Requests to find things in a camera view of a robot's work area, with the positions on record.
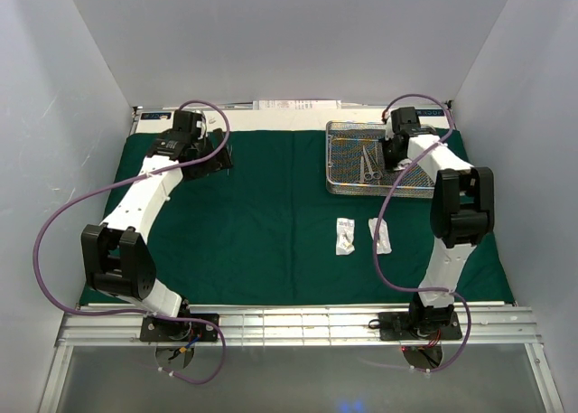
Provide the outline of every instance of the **white wall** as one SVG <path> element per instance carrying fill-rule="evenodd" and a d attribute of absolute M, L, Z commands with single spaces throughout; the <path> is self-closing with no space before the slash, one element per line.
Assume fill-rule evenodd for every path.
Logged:
<path fill-rule="evenodd" d="M 496 175 L 496 236 L 531 305 L 566 411 L 578 411 L 578 0 L 509 0 L 455 101 Z"/>
<path fill-rule="evenodd" d="M 61 312 L 33 276 L 36 232 L 51 211 L 110 183 L 130 107 L 72 0 L 0 0 L 0 411 L 33 412 Z M 74 305 L 84 282 L 79 235 L 106 196 L 57 221 L 42 247 L 49 286 Z"/>
<path fill-rule="evenodd" d="M 131 105 L 453 99 L 507 0 L 75 0 Z"/>

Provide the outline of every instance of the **green mat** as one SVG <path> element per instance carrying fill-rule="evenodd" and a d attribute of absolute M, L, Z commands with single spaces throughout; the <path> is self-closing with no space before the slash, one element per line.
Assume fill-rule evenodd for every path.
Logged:
<path fill-rule="evenodd" d="M 136 175 L 156 135 L 126 140 L 117 181 Z M 181 183 L 149 235 L 157 276 L 194 304 L 345 305 L 407 302 L 409 294 L 379 281 L 371 260 L 368 219 L 380 197 L 340 196 L 325 188 L 322 131 L 235 132 L 235 167 Z M 459 133 L 449 147 L 464 160 Z M 110 194 L 106 213 L 126 188 Z M 386 220 L 393 252 L 380 257 L 386 276 L 417 286 L 434 244 L 430 202 L 394 198 Z M 335 255 L 338 217 L 354 219 L 355 251 Z M 513 301 L 496 242 L 489 235 L 471 255 L 458 291 L 469 301 Z M 81 303 L 115 299 L 85 289 Z"/>

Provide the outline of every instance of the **silver basket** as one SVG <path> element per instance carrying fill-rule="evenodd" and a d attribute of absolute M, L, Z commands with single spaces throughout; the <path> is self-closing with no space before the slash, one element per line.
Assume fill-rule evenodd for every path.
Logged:
<path fill-rule="evenodd" d="M 379 145 L 379 139 L 385 135 L 383 124 L 330 121 L 327 123 L 325 135 L 325 174 L 329 192 L 366 196 L 387 195 L 401 172 L 386 172 Z M 363 146 L 375 162 L 373 168 L 379 170 L 383 176 L 379 180 L 360 184 L 359 159 L 363 156 Z M 397 186 L 394 196 L 431 199 L 434 196 L 434 182 L 421 167 L 416 166 Z"/>

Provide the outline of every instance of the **gauze package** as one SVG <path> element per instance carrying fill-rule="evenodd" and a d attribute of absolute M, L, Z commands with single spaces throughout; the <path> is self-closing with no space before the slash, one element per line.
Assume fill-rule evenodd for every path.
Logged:
<path fill-rule="evenodd" d="M 377 224 L 377 218 L 369 219 L 369 232 L 371 233 L 371 239 L 374 239 Z M 381 224 L 379 225 L 378 254 L 381 255 L 384 253 L 391 253 L 391 244 L 389 244 L 387 224 L 385 221 L 381 221 Z"/>
<path fill-rule="evenodd" d="M 335 255 L 349 255 L 355 248 L 353 247 L 353 230 L 355 221 L 351 219 L 337 219 L 337 244 L 335 245 Z"/>

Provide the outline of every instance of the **black mounting base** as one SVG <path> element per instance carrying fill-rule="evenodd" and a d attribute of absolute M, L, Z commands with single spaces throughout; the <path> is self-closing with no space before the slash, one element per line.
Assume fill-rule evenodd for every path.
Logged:
<path fill-rule="evenodd" d="M 219 314 L 186 314 L 179 316 L 200 318 L 219 325 Z M 191 329 L 194 336 L 199 336 L 198 343 L 214 343 L 219 338 L 217 332 L 207 324 L 192 323 Z M 189 325 L 187 323 L 174 323 L 146 316 L 143 318 L 139 339 L 144 343 L 175 343 L 188 341 L 188 332 Z"/>
<path fill-rule="evenodd" d="M 416 334 L 412 331 L 409 323 L 409 312 L 381 312 L 378 314 L 379 339 L 381 341 L 409 341 L 415 340 Z M 453 312 L 450 318 L 450 325 L 441 327 L 442 341 L 458 341 L 461 339 L 461 327 L 458 315 Z M 433 339 L 435 333 L 423 339 L 425 341 Z"/>

